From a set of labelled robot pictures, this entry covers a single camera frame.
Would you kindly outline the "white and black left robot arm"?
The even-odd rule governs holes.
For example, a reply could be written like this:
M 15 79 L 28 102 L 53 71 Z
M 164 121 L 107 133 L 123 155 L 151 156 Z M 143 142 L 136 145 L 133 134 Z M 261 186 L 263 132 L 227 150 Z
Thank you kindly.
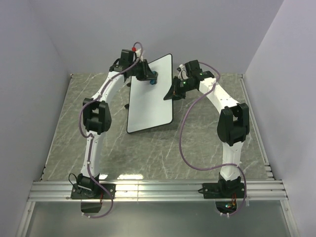
M 143 49 L 132 47 L 123 49 L 121 56 L 110 66 L 108 77 L 92 98 L 86 98 L 79 114 L 79 131 L 87 139 L 84 163 L 77 178 L 77 185 L 88 198 L 100 193 L 97 163 L 105 132 L 111 126 L 112 118 L 109 103 L 129 77 L 138 81 L 157 83 L 158 74 L 152 71 L 147 60 L 143 59 Z

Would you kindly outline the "blue whiteboard eraser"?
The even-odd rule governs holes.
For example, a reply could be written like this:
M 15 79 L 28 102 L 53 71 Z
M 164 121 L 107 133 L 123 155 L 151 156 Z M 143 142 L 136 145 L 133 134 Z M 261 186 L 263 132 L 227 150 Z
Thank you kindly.
M 150 84 L 155 85 L 157 84 L 157 78 L 158 78 L 158 73 L 156 71 L 152 71 L 152 78 L 150 79 Z

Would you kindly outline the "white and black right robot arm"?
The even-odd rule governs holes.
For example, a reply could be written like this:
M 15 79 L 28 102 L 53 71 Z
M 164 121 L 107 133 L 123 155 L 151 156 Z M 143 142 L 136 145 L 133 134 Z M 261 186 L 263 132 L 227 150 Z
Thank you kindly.
M 186 93 L 192 90 L 202 95 L 196 99 L 184 115 L 180 129 L 183 130 L 187 117 L 193 107 L 202 99 L 207 98 L 219 113 L 217 135 L 223 145 L 222 164 L 220 169 L 218 192 L 221 196 L 230 197 L 236 190 L 235 185 L 244 178 L 240 168 L 240 156 L 243 144 L 250 133 L 249 106 L 239 103 L 219 81 L 221 74 L 214 67 L 203 71 L 201 66 L 207 65 L 199 60 L 189 61 L 178 67 L 179 74 L 172 80 L 172 85 L 164 100 L 180 100 L 186 98 Z

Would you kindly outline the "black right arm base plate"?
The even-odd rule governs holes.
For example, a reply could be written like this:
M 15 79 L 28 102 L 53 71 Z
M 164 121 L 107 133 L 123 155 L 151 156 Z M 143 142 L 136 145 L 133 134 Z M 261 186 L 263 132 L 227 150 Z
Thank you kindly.
M 229 199 L 233 197 L 243 198 L 245 191 L 244 183 L 228 184 L 218 182 L 203 183 L 198 193 L 202 194 L 204 199 Z

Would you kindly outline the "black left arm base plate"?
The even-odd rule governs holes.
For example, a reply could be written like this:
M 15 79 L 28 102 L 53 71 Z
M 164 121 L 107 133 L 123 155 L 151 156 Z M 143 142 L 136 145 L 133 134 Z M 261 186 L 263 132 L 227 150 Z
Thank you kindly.
M 74 184 L 71 192 L 71 199 L 111 199 L 109 194 L 104 190 L 106 189 L 111 196 L 115 197 L 116 185 L 112 183 L 101 184 L 103 188 L 93 183 L 93 190 L 80 187 Z

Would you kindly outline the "aluminium mounting rail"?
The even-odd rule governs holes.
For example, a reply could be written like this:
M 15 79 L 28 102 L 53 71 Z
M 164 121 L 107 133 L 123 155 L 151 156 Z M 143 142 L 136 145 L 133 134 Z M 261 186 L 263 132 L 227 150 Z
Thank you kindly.
M 204 201 L 198 193 L 205 180 L 116 180 L 114 201 Z M 100 199 L 73 199 L 72 185 L 68 181 L 34 182 L 27 201 L 82 201 L 98 202 Z M 282 181 L 263 180 L 247 182 L 248 200 L 288 200 Z

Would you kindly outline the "white whiteboard with black frame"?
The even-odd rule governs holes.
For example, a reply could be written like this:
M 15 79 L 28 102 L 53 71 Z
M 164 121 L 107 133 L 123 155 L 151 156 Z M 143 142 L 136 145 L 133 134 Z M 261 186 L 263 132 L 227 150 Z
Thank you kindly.
M 150 129 L 173 121 L 173 101 L 163 98 L 172 85 L 173 57 L 167 54 L 149 63 L 158 73 L 156 84 L 131 78 L 127 133 Z

